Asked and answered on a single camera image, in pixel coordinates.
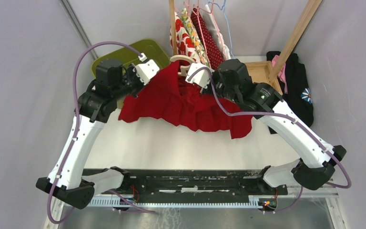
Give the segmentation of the red skirt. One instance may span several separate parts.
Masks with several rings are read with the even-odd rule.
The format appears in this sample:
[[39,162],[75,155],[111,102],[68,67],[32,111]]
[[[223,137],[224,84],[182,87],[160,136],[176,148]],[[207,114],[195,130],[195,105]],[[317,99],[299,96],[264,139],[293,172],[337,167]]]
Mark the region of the red skirt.
[[212,95],[178,75],[180,64],[172,62],[138,93],[127,96],[118,119],[132,123],[140,118],[163,119],[174,126],[196,132],[229,131],[232,139],[243,138],[252,130],[252,116],[226,115]]

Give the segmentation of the cream plastic hanger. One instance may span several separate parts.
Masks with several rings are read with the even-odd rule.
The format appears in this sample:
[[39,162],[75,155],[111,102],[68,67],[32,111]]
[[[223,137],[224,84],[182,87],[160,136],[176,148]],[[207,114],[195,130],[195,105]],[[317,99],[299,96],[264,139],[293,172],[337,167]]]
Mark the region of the cream plastic hanger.
[[187,73],[190,69],[191,64],[195,63],[196,61],[186,55],[173,55],[172,57],[170,57],[170,61],[171,62],[177,62],[179,64],[179,68],[178,68],[178,75],[179,76],[187,76]]

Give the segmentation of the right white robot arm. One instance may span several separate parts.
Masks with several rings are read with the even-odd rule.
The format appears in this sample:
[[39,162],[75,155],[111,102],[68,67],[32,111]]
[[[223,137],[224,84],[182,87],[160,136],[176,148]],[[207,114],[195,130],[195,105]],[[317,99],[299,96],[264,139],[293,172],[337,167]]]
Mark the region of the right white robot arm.
[[346,179],[346,184],[339,188],[351,187],[350,175],[341,162],[346,149],[314,133],[270,84],[253,82],[244,63],[230,59],[216,70],[202,66],[191,78],[215,99],[227,116],[254,117],[279,134],[298,154],[299,158],[293,162],[266,167],[256,182],[259,193],[268,195],[280,185],[317,190],[331,184],[336,169]]

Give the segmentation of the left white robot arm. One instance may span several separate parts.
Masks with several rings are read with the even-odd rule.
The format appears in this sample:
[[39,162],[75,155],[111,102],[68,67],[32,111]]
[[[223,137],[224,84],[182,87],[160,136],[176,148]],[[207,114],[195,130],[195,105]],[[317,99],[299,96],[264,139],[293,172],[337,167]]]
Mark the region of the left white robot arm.
[[85,164],[92,147],[107,124],[117,103],[129,95],[137,96],[157,74],[153,60],[124,67],[117,59],[107,59],[96,66],[96,77],[86,91],[77,97],[75,116],[66,145],[47,177],[36,182],[36,188],[66,204],[83,209],[94,196],[114,189],[120,194],[131,188],[130,173],[110,167],[87,175]]

